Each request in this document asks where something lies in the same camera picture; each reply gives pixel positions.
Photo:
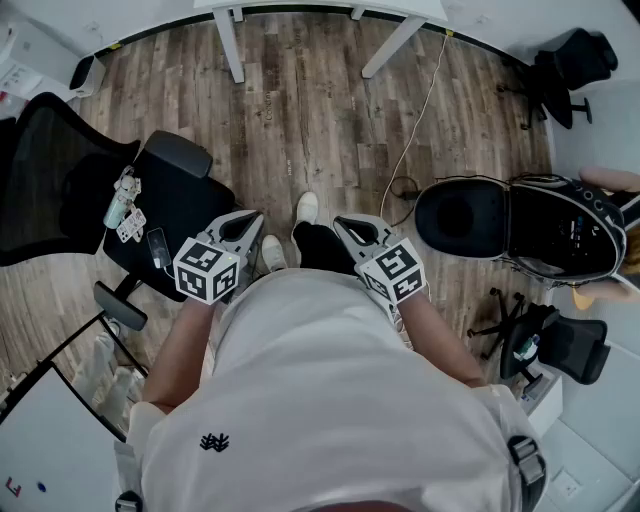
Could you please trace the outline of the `person's right forearm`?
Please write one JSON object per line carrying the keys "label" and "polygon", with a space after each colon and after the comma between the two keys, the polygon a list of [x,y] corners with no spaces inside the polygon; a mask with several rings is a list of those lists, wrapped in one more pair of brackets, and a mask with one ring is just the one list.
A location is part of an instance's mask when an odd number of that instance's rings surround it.
{"label": "person's right forearm", "polygon": [[470,388],[486,385],[478,362],[424,294],[404,300],[398,311],[417,353]]}

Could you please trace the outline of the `white wall socket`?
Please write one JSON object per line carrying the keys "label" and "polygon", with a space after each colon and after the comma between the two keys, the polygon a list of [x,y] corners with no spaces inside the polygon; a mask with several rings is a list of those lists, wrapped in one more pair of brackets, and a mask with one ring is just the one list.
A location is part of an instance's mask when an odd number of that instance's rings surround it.
{"label": "white wall socket", "polygon": [[556,492],[566,501],[572,500],[582,490],[582,485],[565,469],[561,469],[552,481]]}

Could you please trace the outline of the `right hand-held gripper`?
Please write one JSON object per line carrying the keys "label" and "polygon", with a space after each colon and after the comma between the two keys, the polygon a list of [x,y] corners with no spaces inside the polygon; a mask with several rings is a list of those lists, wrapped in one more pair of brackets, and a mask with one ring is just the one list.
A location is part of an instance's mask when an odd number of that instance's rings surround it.
{"label": "right hand-held gripper", "polygon": [[[426,286],[424,265],[408,238],[396,242],[391,227],[368,214],[336,216],[333,228],[356,264],[369,292],[388,304],[399,304]],[[393,244],[371,258],[371,244]]]}

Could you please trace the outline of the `white cardboard box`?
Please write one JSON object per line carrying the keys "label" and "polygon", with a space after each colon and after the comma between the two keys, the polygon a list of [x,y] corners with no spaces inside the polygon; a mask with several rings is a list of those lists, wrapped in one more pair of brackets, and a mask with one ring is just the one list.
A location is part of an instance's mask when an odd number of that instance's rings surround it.
{"label": "white cardboard box", "polygon": [[30,99],[39,90],[70,91],[80,58],[25,21],[0,22],[0,91]]}

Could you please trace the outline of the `white table black frame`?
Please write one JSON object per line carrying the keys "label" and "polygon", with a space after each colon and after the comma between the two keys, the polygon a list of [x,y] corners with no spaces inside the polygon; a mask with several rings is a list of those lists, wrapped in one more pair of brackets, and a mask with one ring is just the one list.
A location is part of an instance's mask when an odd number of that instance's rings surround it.
{"label": "white table black frame", "polygon": [[125,436],[55,364],[0,399],[0,512],[114,512],[114,443]]}

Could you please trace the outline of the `black mesh office chair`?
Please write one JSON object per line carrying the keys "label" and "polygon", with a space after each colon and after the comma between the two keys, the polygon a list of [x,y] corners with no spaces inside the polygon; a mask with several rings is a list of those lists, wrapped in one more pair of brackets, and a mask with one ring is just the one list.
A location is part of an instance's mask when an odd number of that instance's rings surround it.
{"label": "black mesh office chair", "polygon": [[18,118],[0,120],[0,267],[61,253],[103,250],[127,273],[114,290],[94,297],[104,312],[139,331],[147,316],[127,300],[137,283],[184,301],[155,267],[149,243],[122,242],[103,218],[126,168],[141,181],[135,205],[146,232],[161,229],[175,255],[190,236],[232,211],[233,192],[213,180],[202,147],[157,130],[146,142],[116,142],[91,127],[52,93],[30,101]]}

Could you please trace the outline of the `black open backpack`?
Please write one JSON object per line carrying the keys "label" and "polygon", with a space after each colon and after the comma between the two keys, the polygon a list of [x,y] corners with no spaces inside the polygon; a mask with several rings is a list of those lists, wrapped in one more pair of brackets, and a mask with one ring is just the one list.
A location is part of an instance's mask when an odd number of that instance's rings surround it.
{"label": "black open backpack", "polygon": [[617,195],[555,174],[503,182],[443,178],[414,210],[424,243],[448,255],[500,260],[550,286],[620,279],[627,234],[640,223],[640,197]]}

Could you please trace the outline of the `black smartphone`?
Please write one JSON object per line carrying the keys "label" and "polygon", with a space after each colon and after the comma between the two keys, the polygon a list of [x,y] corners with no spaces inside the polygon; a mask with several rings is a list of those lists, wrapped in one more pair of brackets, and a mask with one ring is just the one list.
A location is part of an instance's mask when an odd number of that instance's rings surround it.
{"label": "black smartphone", "polygon": [[147,232],[146,238],[155,268],[164,269],[168,267],[172,262],[172,258],[164,231],[160,227],[154,228]]}

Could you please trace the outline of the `white desk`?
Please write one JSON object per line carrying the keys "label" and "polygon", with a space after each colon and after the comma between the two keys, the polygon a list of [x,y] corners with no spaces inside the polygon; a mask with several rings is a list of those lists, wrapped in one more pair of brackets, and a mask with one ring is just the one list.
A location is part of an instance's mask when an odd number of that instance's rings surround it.
{"label": "white desk", "polygon": [[195,9],[207,8],[214,17],[222,47],[236,84],[245,82],[231,13],[242,18],[242,9],[248,7],[339,7],[351,10],[351,19],[359,20],[365,11],[403,17],[400,25],[381,44],[364,65],[361,76],[370,79],[425,23],[433,20],[446,24],[448,17],[441,0],[194,0]]}

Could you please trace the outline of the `pale green bottle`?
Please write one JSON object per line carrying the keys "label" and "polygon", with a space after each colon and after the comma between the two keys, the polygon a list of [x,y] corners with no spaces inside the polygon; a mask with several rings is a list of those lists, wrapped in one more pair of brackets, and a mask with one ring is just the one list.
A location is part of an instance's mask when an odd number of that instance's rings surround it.
{"label": "pale green bottle", "polygon": [[108,229],[117,229],[125,215],[131,210],[134,202],[133,195],[128,192],[117,191],[103,218],[103,223]]}

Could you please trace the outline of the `black swivel chair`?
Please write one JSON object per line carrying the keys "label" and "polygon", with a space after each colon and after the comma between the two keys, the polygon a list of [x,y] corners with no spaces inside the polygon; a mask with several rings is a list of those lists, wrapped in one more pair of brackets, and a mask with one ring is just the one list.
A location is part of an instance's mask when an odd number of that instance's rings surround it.
{"label": "black swivel chair", "polygon": [[470,329],[467,336],[496,336],[488,352],[481,358],[489,360],[500,353],[500,377],[510,379],[524,376],[525,392],[535,389],[542,381],[529,366],[535,362],[555,368],[581,385],[595,383],[604,368],[611,347],[605,344],[608,327],[601,320],[577,320],[564,317],[551,305],[527,303],[516,293],[516,305],[506,307],[503,292],[493,287],[490,294],[499,302],[501,320],[482,330]]}
{"label": "black swivel chair", "polygon": [[533,64],[507,61],[505,65],[514,70],[521,86],[513,88],[498,84],[496,90],[527,99],[528,117],[521,124],[523,130],[532,127],[535,113],[539,114],[541,121],[552,116],[562,127],[570,129],[575,112],[585,114],[588,123],[593,122],[589,101],[585,99],[574,104],[570,93],[588,84],[610,79],[619,62],[603,33],[578,28],[558,49],[538,51]]}

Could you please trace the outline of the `white figure keychain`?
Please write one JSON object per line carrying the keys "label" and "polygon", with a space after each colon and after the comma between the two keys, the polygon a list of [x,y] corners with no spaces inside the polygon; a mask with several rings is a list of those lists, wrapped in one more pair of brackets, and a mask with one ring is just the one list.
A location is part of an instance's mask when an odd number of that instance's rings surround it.
{"label": "white figure keychain", "polygon": [[133,166],[126,166],[114,183],[115,197],[121,202],[134,202],[141,192],[141,180],[134,175]]}

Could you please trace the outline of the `person's left forearm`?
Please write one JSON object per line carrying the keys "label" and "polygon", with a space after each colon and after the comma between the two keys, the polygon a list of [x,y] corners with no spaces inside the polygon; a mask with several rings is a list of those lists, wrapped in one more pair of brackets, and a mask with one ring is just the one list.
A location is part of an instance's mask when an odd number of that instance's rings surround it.
{"label": "person's left forearm", "polygon": [[165,414],[199,388],[217,305],[187,299],[149,370],[142,400]]}

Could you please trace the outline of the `person's left white shoe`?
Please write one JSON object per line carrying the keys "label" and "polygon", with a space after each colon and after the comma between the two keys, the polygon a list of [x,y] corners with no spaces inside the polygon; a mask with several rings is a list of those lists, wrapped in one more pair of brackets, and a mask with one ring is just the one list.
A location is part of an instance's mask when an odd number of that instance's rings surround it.
{"label": "person's left white shoe", "polygon": [[261,245],[261,254],[264,264],[270,273],[287,268],[283,246],[274,235],[264,237]]}

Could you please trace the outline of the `person in white coat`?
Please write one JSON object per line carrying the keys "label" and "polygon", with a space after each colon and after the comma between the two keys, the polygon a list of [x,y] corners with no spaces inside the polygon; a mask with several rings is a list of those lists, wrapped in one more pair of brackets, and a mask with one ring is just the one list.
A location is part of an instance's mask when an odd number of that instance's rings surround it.
{"label": "person in white coat", "polygon": [[349,276],[280,270],[214,318],[198,390],[141,401],[143,512],[534,512],[539,438],[511,391],[417,353]]}

